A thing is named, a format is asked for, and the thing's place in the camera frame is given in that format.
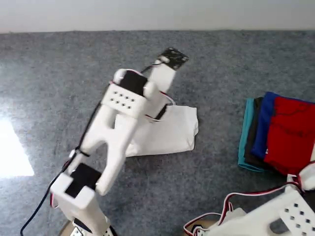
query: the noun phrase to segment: gray carpet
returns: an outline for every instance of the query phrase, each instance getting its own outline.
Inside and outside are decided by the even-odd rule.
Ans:
[[[12,123],[34,176],[0,179],[1,236],[19,234],[116,69],[141,69],[169,46],[190,57],[169,93],[178,104],[198,108],[195,149],[127,159],[110,193],[99,198],[117,233],[179,235],[188,220],[220,211],[227,193],[284,181],[237,166],[245,98],[271,90],[315,101],[314,31],[4,34],[0,119]],[[105,166],[104,150],[89,160],[98,170]],[[233,203],[251,210],[269,198],[235,197]],[[55,236],[64,222],[47,202],[25,236]]]

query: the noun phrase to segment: white wall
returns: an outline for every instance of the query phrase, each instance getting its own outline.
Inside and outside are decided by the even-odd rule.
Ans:
[[[0,0],[0,32],[315,29],[315,0]]]

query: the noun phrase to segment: wire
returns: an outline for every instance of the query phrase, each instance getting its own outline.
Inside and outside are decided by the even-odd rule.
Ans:
[[[48,185],[48,188],[44,194],[44,197],[41,199],[40,203],[38,204],[38,206],[36,207],[35,211],[33,212],[33,214],[30,216],[30,218],[27,220],[27,222],[23,225],[23,227],[20,230],[20,235],[23,235],[23,230],[26,228],[26,226],[33,220],[33,218],[36,216],[36,214],[38,213],[39,209],[41,208],[41,206],[43,205],[47,195],[49,194],[50,191],[50,187],[53,185],[53,183],[56,181],[56,179],[59,177],[59,175],[61,175],[61,173],[63,173],[68,166],[70,165],[70,163],[72,162],[72,160],[75,158],[76,154],[74,154],[72,156],[72,158],[70,159],[70,161],[68,162],[68,164],[65,166],[65,168],[63,168],[57,175],[55,178],[53,178],[53,180],[50,182],[50,184]]]
[[[172,105],[172,106],[175,106],[175,105],[176,105],[176,102],[175,102],[169,95],[167,95],[165,92],[162,92],[162,91],[160,91],[160,93],[161,93],[163,96],[165,96],[165,97],[171,102],[171,105]],[[146,116],[147,118],[153,120],[153,121],[163,121],[163,119],[155,119],[155,118],[153,118],[152,116],[149,116],[149,115],[145,115],[145,116]]]
[[[79,141],[79,145],[75,148],[75,152],[73,152],[73,155],[71,156],[71,158],[66,161],[62,167],[62,170],[53,178],[53,180],[49,183],[48,187],[47,187],[47,190],[43,196],[43,198],[41,199],[40,203],[38,204],[38,206],[36,207],[35,211],[33,212],[33,214],[30,216],[30,218],[27,220],[27,222],[22,226],[21,230],[20,230],[20,235],[21,236],[24,236],[23,235],[23,231],[24,229],[26,228],[26,226],[33,220],[33,218],[36,216],[36,214],[38,213],[39,209],[41,208],[41,206],[43,205],[46,197],[48,196],[49,192],[50,192],[50,187],[53,185],[53,183],[56,181],[56,179],[61,175],[61,173],[65,172],[66,169],[69,167],[69,165],[71,164],[71,162],[74,160],[74,158],[76,157],[77,153],[81,153],[85,156],[89,156],[87,153],[84,153],[83,151],[80,150],[80,146],[84,140],[84,137],[92,123],[92,120],[96,114],[96,112],[98,111],[99,107],[101,106],[101,101],[98,102],[97,106],[94,108],[90,118],[89,118],[89,121],[83,131],[83,134],[80,138],[80,141]]]
[[[315,164],[315,160],[314,160],[314,161],[310,161],[310,162],[309,162],[306,166],[304,166],[304,167],[301,169],[301,171],[296,175],[297,181],[298,181],[298,183],[300,184],[301,189],[302,189],[303,192],[305,192],[305,190],[304,190],[304,188],[303,188],[303,183],[302,183],[302,181],[301,181],[301,176],[300,176],[300,174],[301,174],[302,170],[304,170],[306,167],[308,167],[309,165],[312,165],[312,164]]]
[[[196,222],[197,220],[200,220],[201,218],[207,216],[207,215],[221,215],[220,213],[216,213],[216,212],[208,212],[208,213],[205,213],[203,215],[200,215],[194,219],[192,219],[191,221],[187,222],[185,225],[184,225],[184,232],[189,235],[189,236],[195,236],[195,229],[193,230],[193,232],[191,233],[187,227],[189,227],[190,225],[192,225],[194,222]]]
[[[54,194],[53,193],[50,193],[50,197],[49,197],[49,205],[51,208],[53,209],[57,209],[59,207],[59,205],[54,205]]]
[[[163,63],[163,62],[161,61],[160,63],[148,65],[148,66],[145,67],[143,70],[141,70],[141,74],[143,74],[144,72],[148,71],[151,67],[157,67],[157,66],[161,65],[162,63]]]
[[[300,192],[302,192],[302,189],[301,189],[301,185],[296,183],[296,182],[286,182],[285,184],[283,184],[282,186],[279,186],[279,187],[275,187],[275,188],[271,188],[271,189],[268,189],[268,190],[265,190],[265,191],[261,191],[261,192],[250,192],[250,193],[236,193],[236,192],[233,192],[233,193],[229,193],[225,199],[224,199],[224,202],[223,202],[223,209],[222,209],[222,213],[216,213],[216,212],[209,212],[209,213],[205,213],[203,215],[200,215],[194,219],[192,219],[191,221],[187,222],[185,225],[184,225],[184,232],[189,235],[189,236],[196,236],[196,233],[197,233],[197,230],[203,230],[203,231],[208,231],[209,229],[204,229],[202,227],[196,227],[193,232],[190,232],[187,227],[190,226],[191,224],[193,224],[194,222],[196,222],[197,220],[207,216],[207,215],[219,215],[220,216],[220,219],[218,221],[218,225],[221,225],[222,222],[224,221],[225,217],[226,217],[226,213],[227,211],[233,211],[233,204],[229,201],[229,199],[234,196],[234,195],[241,195],[241,196],[250,196],[250,197],[253,197],[253,196],[263,196],[263,195],[268,195],[268,194],[271,194],[271,193],[274,193],[274,192],[277,192],[283,188],[285,188],[287,185],[294,185],[298,188],[298,190]]]
[[[231,212],[234,211],[232,202],[228,202],[228,210]]]
[[[285,188],[287,185],[295,185],[299,189],[299,191],[302,192],[302,189],[301,189],[301,187],[300,187],[300,185],[298,183],[296,183],[296,182],[286,182],[284,185],[282,185],[280,187],[271,188],[269,190],[265,190],[265,191],[261,191],[261,192],[250,192],[250,193],[233,192],[233,193],[229,193],[224,199],[223,209],[222,209],[222,213],[221,213],[221,217],[220,217],[220,220],[218,222],[218,225],[221,225],[222,222],[224,221],[225,217],[226,217],[229,199],[232,196],[234,196],[234,195],[241,195],[241,196],[248,196],[248,197],[263,196],[263,195],[268,195],[268,194],[277,192],[277,191]]]

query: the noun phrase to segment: stack of folded clothes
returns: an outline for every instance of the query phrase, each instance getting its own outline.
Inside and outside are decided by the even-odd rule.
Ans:
[[[267,92],[248,98],[238,165],[251,171],[298,174],[315,160],[315,103]]]

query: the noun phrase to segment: red and white wire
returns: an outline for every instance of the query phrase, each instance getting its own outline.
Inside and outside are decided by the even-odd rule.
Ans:
[[[59,207],[59,205],[55,205],[55,199],[54,199],[54,194],[50,193],[50,198],[49,198],[49,205],[51,208],[53,209],[57,209]]]
[[[216,213],[216,212],[209,212],[209,213],[205,213],[203,215],[200,215],[194,219],[192,219],[191,221],[187,222],[184,225],[184,232],[189,235],[189,236],[195,236],[194,234],[196,233],[197,229],[194,229],[193,232],[190,232],[187,227],[189,227],[190,225],[192,225],[194,222],[196,222],[197,220],[200,220],[201,218],[207,216],[207,215],[221,215],[220,213]]]
[[[221,217],[220,217],[220,219],[219,219],[218,225],[222,224],[223,220],[224,220],[225,217],[226,217],[227,209],[228,209],[228,207],[229,207],[229,199],[230,199],[232,196],[235,196],[235,195],[248,196],[248,197],[263,196],[263,195],[268,195],[268,194],[277,192],[277,191],[279,191],[279,190],[285,188],[287,185],[295,185],[295,186],[298,187],[298,189],[301,191],[301,188],[300,188],[300,184],[299,184],[299,183],[296,183],[296,182],[286,182],[284,185],[282,185],[282,186],[280,186],[280,187],[272,188],[272,189],[269,189],[269,190],[266,190],[266,191],[261,191],[261,192],[251,192],[251,193],[237,193],[237,192],[233,192],[233,193],[229,193],[229,194],[225,197],[225,199],[224,199],[224,202],[223,202],[223,210],[222,210]]]
[[[171,102],[172,106],[176,105],[176,102],[175,102],[169,95],[167,95],[165,92],[162,92],[162,91],[160,91],[160,93],[161,93],[163,96],[165,96],[165,97]],[[149,116],[149,115],[145,115],[145,116],[146,116],[147,118],[153,120],[153,121],[163,121],[162,119],[155,119],[155,118],[153,118],[152,116]]]

